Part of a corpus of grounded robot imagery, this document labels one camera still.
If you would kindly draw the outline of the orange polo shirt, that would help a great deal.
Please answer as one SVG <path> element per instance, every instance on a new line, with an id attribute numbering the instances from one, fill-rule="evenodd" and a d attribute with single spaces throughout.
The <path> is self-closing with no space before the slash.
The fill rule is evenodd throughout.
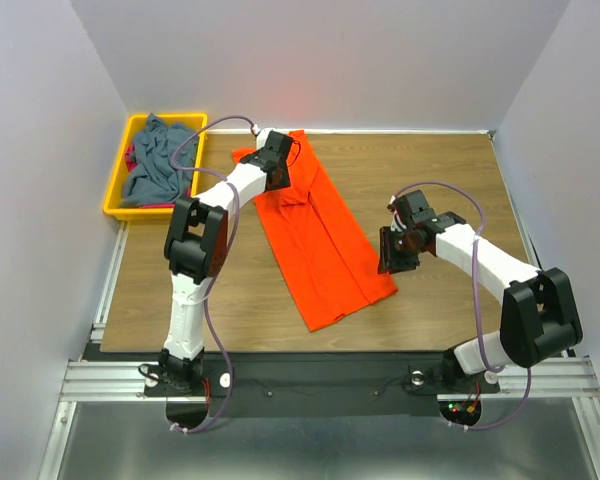
<path id="1" fill-rule="evenodd" d="M 398 291 L 302 130 L 288 162 L 291 185 L 254 199 L 296 307 L 311 332 Z"/>

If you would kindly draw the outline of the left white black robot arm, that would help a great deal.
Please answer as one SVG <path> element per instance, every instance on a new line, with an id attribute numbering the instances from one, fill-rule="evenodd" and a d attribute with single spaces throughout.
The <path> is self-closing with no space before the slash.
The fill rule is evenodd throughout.
<path id="1" fill-rule="evenodd" d="M 291 185 L 294 139 L 273 129 L 256 136 L 257 149 L 195 197 L 176 200 L 164 246 L 172 284 L 169 329 L 153 375 L 190 394 L 202 384 L 207 298 L 228 256 L 241 208 L 259 195 Z"/>

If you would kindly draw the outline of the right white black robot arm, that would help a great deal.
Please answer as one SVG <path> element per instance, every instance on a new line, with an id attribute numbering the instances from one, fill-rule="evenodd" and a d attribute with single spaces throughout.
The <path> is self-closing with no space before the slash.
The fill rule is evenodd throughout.
<path id="1" fill-rule="evenodd" d="M 436 213 L 420 190 L 392 198 L 388 209 L 393 220 L 380 230 L 379 272 L 412 271 L 428 252 L 465 272 L 473 290 L 485 288 L 501 306 L 498 330 L 487 333 L 478 326 L 474 339 L 443 353 L 440 378 L 446 387 L 462 390 L 492 368 L 533 367 L 582 341 L 564 271 L 516 259 L 456 213 Z"/>

